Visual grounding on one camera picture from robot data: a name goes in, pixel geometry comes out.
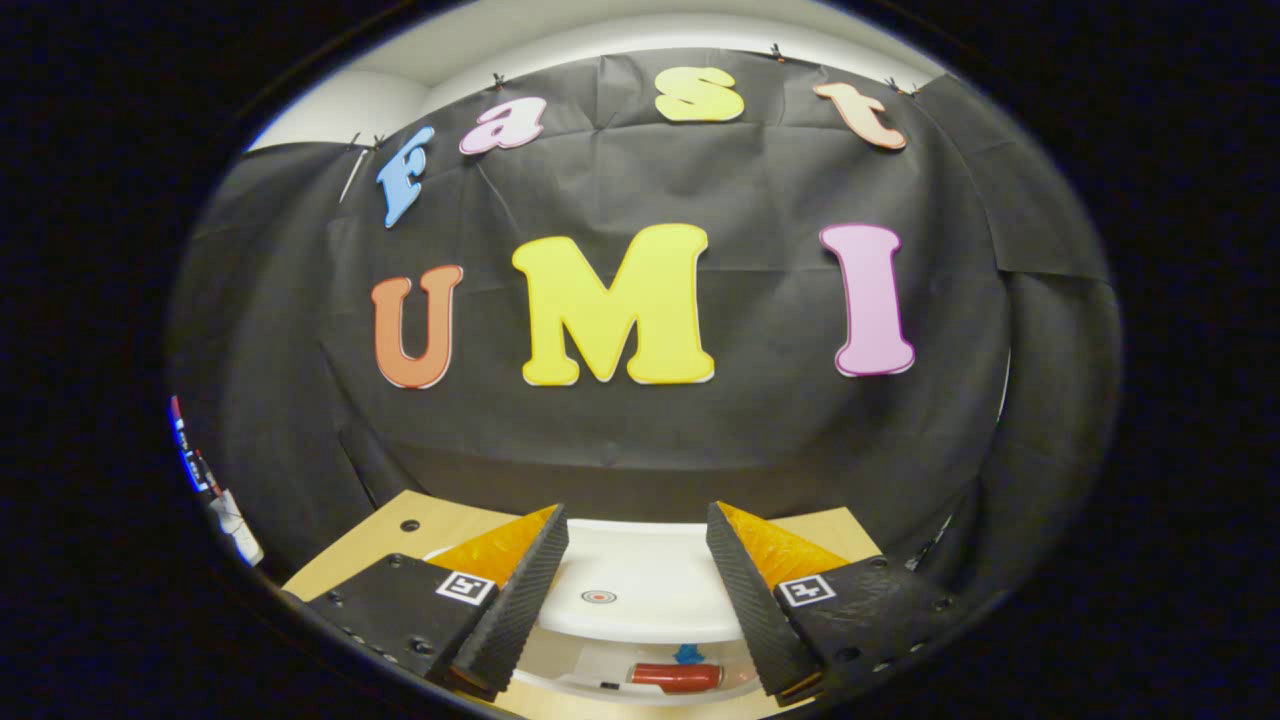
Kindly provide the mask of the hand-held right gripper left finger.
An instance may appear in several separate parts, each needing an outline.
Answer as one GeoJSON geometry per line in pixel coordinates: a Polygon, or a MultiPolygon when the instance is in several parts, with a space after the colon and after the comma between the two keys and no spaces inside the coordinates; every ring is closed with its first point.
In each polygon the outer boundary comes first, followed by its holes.
{"type": "Polygon", "coordinates": [[[509,685],[568,543],[557,503],[429,560],[384,553],[306,605],[415,676],[493,700],[509,685]]]}

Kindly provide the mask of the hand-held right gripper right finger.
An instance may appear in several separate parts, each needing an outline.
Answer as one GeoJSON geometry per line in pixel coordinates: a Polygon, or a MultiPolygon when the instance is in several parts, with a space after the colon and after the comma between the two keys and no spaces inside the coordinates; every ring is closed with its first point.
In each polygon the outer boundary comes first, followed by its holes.
{"type": "Polygon", "coordinates": [[[707,546],[756,669],[777,701],[841,701],[937,646],[952,594],[874,551],[847,561],[772,521],[713,502],[707,546]]]}

